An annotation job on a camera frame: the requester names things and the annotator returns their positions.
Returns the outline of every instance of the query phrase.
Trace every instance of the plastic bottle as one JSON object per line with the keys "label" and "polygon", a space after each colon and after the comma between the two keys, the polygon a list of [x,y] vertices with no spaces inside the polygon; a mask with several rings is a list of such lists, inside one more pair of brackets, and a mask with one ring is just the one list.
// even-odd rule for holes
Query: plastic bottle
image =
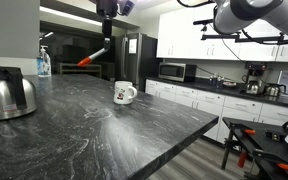
{"label": "plastic bottle", "polygon": [[47,46],[41,46],[40,55],[37,58],[37,70],[39,77],[50,77],[52,76],[51,71],[51,58],[44,49]]}

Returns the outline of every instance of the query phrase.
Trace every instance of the ceiling light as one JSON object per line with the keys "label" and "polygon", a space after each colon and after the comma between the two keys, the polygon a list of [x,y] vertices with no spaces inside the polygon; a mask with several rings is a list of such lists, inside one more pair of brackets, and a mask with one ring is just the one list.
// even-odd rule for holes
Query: ceiling light
{"label": "ceiling light", "polygon": [[54,34],[54,33],[53,33],[53,32],[47,33],[44,37],[49,37],[49,36],[51,36],[52,34]]}
{"label": "ceiling light", "polygon": [[86,19],[86,18],[82,18],[82,17],[75,16],[75,15],[72,15],[72,14],[64,13],[64,12],[61,12],[61,11],[56,11],[54,9],[49,9],[49,8],[42,7],[42,6],[40,6],[40,11],[51,13],[51,14],[55,14],[55,15],[62,16],[62,17],[66,17],[66,18],[69,18],[69,19],[74,19],[74,20],[77,20],[77,21],[86,22],[86,23],[89,23],[89,24],[94,24],[94,25],[97,25],[97,26],[102,26],[101,22],[93,21],[93,20]]}

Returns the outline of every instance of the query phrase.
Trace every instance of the coffee maker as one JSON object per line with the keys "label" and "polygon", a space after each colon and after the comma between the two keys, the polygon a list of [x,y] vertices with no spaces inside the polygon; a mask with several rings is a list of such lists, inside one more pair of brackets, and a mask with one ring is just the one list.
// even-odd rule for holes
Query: coffee maker
{"label": "coffee maker", "polygon": [[246,62],[247,75],[245,80],[244,93],[251,95],[261,94],[265,83],[263,82],[264,72],[267,70],[267,63]]}

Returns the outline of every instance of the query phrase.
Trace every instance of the stainless steel kettle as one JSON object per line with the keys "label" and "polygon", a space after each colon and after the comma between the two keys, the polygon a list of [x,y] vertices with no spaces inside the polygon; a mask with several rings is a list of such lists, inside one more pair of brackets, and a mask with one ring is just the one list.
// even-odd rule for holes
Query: stainless steel kettle
{"label": "stainless steel kettle", "polygon": [[15,67],[0,67],[0,120],[35,111],[36,90]]}
{"label": "stainless steel kettle", "polygon": [[250,81],[246,86],[247,94],[259,94],[260,86],[257,81]]}
{"label": "stainless steel kettle", "polygon": [[286,93],[286,86],[285,85],[268,83],[267,86],[265,86],[264,94],[268,95],[268,96],[277,97],[281,93],[281,87],[284,87],[284,93]]}

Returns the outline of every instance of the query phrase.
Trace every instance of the upper cabinet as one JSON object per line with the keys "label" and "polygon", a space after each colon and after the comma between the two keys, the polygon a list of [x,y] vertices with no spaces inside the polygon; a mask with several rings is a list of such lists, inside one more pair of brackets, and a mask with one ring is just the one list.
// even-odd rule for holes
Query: upper cabinet
{"label": "upper cabinet", "polygon": [[[160,16],[157,57],[208,60],[238,60],[288,62],[288,45],[262,45],[255,42],[235,43],[230,39],[207,39],[203,33],[218,35],[207,25],[193,25],[194,21],[213,18],[215,4],[198,8],[185,8]],[[257,20],[245,31],[252,37],[279,36],[280,31],[264,20]]]}

